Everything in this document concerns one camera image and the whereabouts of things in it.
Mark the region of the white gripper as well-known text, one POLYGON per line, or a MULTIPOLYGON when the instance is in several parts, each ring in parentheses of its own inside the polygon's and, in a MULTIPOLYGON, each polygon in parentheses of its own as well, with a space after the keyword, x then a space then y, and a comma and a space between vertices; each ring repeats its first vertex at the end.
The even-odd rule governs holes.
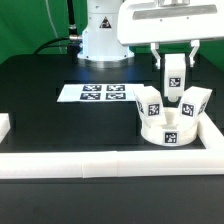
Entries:
POLYGON ((157 68, 158 43, 192 40, 193 66, 199 40, 224 38, 224 0, 126 0, 118 13, 117 37, 123 45, 151 43, 157 68))

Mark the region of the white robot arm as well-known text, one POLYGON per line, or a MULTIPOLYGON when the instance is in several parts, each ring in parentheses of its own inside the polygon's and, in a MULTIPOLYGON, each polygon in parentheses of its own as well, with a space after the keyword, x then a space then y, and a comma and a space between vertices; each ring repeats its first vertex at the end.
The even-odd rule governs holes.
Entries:
POLYGON ((125 60, 131 46, 189 42, 192 54, 202 40, 224 38, 224 0, 87 0, 87 27, 80 58, 125 60))

